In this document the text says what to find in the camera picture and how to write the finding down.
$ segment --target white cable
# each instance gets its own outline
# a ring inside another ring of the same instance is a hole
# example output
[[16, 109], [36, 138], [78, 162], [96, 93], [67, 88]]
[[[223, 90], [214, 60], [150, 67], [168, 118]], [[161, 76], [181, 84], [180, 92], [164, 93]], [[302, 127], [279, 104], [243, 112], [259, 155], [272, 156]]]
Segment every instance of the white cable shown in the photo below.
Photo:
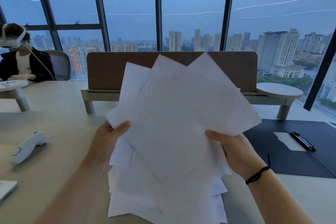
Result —
[[[35, 54], [28, 48], [27, 45], [25, 45], [25, 44], [23, 44], [23, 45], [30, 51], [31, 54], [34, 55], [34, 57], [36, 57], [36, 55], [35, 55]], [[46, 68], [46, 66], [41, 62], [41, 60], [39, 60], [37, 57], [36, 57], [36, 59], [37, 59], [38, 61], [40, 61], [40, 63], [44, 66], [44, 68], [47, 69], [47, 71], [49, 72], [49, 74], [51, 75], [51, 77], [53, 78], [53, 80], [56, 81], [55, 78], [54, 78], [54, 76], [53, 76], [53, 74], [49, 71], [48, 68]]]

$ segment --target white shirt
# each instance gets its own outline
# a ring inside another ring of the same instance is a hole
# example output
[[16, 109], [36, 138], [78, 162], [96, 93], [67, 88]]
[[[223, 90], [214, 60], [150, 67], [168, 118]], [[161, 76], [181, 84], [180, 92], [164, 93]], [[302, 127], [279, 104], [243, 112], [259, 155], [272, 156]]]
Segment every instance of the white shirt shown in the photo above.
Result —
[[16, 52], [16, 61], [19, 74], [31, 74], [32, 70], [30, 69], [29, 55], [20, 56], [19, 52]]

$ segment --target office chair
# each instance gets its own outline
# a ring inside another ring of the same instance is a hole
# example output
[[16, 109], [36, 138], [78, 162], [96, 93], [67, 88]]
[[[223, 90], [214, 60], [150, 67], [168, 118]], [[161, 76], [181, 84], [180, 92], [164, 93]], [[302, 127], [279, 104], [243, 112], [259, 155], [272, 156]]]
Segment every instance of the office chair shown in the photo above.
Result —
[[56, 50], [44, 51], [51, 57], [51, 62], [54, 67], [55, 78], [57, 81], [68, 81], [70, 80], [70, 60], [69, 56], [65, 52]]

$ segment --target hand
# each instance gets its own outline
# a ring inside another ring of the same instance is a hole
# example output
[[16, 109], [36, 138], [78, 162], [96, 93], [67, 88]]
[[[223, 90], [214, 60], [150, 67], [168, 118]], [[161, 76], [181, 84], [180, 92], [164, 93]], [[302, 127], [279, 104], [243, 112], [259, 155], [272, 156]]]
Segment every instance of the hand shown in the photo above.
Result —
[[97, 129], [96, 134], [91, 142], [89, 152], [82, 162], [85, 167], [98, 167], [101, 171], [107, 172], [111, 168], [109, 160], [114, 151], [118, 137], [124, 134], [131, 123], [125, 121], [116, 129], [113, 129], [108, 121]]
[[18, 75], [12, 75], [9, 79], [10, 80], [34, 80], [36, 78], [35, 74], [18, 74]]
[[232, 137], [212, 130], [206, 130], [205, 134], [222, 143], [227, 163], [245, 181], [266, 166], [243, 134]]

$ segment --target sky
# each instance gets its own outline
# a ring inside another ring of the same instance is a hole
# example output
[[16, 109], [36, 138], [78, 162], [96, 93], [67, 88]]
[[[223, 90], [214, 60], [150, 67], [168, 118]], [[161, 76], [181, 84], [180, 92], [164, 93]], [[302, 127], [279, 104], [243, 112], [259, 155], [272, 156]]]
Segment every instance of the sky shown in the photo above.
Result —
[[[156, 41], [155, 0], [103, 0], [111, 41]], [[99, 23], [95, 0], [50, 0], [57, 24]], [[46, 24], [39, 0], [0, 0], [7, 21]], [[188, 40], [195, 29], [201, 34], [221, 33], [225, 0], [162, 0], [162, 31], [182, 31]], [[297, 28], [301, 37], [310, 32], [330, 34], [336, 26], [336, 0], [233, 0], [229, 35], [251, 32], [251, 39], [266, 31]], [[83, 40], [102, 39], [99, 30], [60, 31]]]

